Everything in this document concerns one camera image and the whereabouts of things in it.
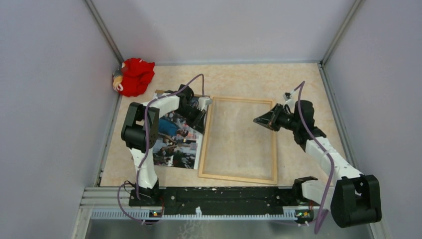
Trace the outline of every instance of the black mounting plate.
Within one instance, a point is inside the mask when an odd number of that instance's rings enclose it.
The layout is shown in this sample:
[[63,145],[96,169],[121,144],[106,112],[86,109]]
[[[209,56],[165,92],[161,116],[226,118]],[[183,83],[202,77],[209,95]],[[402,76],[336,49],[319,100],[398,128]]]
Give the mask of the black mounting plate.
[[166,215],[278,215],[283,206],[297,206],[291,188],[282,187],[163,187],[154,204],[139,201],[131,191],[129,206],[162,206]]

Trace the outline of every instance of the black base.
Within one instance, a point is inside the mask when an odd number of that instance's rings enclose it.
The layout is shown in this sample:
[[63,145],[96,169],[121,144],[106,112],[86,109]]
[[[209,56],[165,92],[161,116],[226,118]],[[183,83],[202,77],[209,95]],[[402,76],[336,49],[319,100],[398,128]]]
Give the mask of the black base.
[[203,215],[278,215],[283,206],[297,206],[292,189],[278,187],[166,187],[160,188],[157,200],[141,201],[136,190],[130,193],[129,206],[159,206],[166,215],[191,215],[200,207]]
[[296,223],[305,224],[306,222],[310,223],[314,220],[314,211],[310,210],[296,210],[297,220]]
[[374,175],[361,175],[338,180],[331,201],[331,214],[341,228],[381,221],[378,179]]

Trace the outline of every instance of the wooden picture frame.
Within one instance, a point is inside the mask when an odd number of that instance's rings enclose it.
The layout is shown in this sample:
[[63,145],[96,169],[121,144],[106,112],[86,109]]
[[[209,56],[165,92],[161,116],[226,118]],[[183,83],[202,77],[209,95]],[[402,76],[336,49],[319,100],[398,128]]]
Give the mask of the wooden picture frame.
[[198,176],[201,178],[211,178],[211,179],[221,179],[221,180],[231,180],[231,181],[240,181],[240,182],[249,182],[249,183],[262,183],[262,184],[271,184],[271,185],[277,185],[277,141],[276,141],[276,133],[274,131],[270,131],[268,129],[262,128],[262,130],[268,130],[268,133],[270,136],[270,146],[269,151],[271,153],[271,177],[270,178],[256,178],[256,177],[243,177],[243,176],[229,176],[229,175],[217,175],[214,173],[206,173],[205,165],[207,161],[207,153],[209,152],[209,142],[210,142],[210,128],[212,127],[212,116],[215,112],[214,106],[216,102],[234,102],[234,103],[256,103],[256,104],[268,104],[268,109],[263,109],[262,114],[270,111],[274,105],[275,102],[272,99],[255,99],[255,98],[244,98],[244,97],[226,97],[226,96],[211,96],[212,104],[209,106],[209,110],[207,112],[207,123],[206,123],[206,129],[204,133],[204,141],[202,144],[202,153],[200,157],[200,165],[198,170]]

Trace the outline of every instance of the metal corner post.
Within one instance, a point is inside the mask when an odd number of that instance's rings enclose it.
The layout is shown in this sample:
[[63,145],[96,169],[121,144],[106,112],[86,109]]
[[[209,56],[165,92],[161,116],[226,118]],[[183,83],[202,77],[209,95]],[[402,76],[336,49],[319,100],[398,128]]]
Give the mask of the metal corner post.
[[[346,155],[346,159],[349,163],[359,169],[359,166],[356,163],[356,157],[353,150],[353,147],[350,143],[350,139],[348,137],[348,133],[346,127],[344,125],[343,117],[339,110],[339,106],[335,99],[335,94],[333,92],[329,76],[326,73],[325,66],[322,62],[318,63],[319,72],[321,74],[322,82],[324,84],[325,91],[327,93],[328,102],[331,107],[332,114],[334,116],[334,121],[337,126],[338,134],[340,135],[341,144],[344,148],[344,153]],[[379,223],[370,223],[368,225],[368,230],[372,233],[371,236],[373,239],[390,239],[391,233],[389,232],[388,226],[384,220],[381,220]]]
[[114,54],[114,57],[119,61],[119,63],[122,63],[124,61],[124,58],[122,57],[116,43],[114,42],[113,38],[110,35],[110,32],[108,31],[106,25],[104,24],[103,19],[101,18],[100,14],[98,13],[97,8],[95,7],[92,0],[83,0],[84,3],[87,5],[88,10],[91,13],[91,16],[93,17],[96,25],[98,26],[101,34],[103,35],[105,41],[107,42],[108,46],[110,47],[111,51]]
[[352,8],[350,9],[349,13],[347,14],[346,18],[344,19],[343,24],[341,25],[340,29],[337,31],[337,34],[335,35],[334,39],[332,40],[328,50],[324,54],[323,59],[321,60],[321,65],[325,67],[329,59],[331,58],[331,55],[333,54],[336,46],[340,42],[342,36],[347,31],[347,28],[350,26],[350,22],[352,21],[353,17],[356,15],[357,11],[362,6],[364,0],[355,0],[355,2],[352,5]]

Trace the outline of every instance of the small white connector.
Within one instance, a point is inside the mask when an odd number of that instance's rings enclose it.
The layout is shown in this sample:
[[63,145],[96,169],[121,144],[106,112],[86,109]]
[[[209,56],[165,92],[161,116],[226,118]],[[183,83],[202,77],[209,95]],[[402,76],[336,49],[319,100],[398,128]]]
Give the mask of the small white connector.
[[286,101],[285,104],[288,105],[291,109],[293,109],[293,107],[295,106],[295,101],[293,100],[293,95],[295,94],[295,92],[295,90],[290,91],[289,96],[283,94],[283,98]]
[[199,97],[198,99],[198,110],[204,110],[208,105],[212,104],[210,97]]
[[198,206],[197,208],[195,208],[195,213],[198,217],[201,217],[202,216],[201,207]]

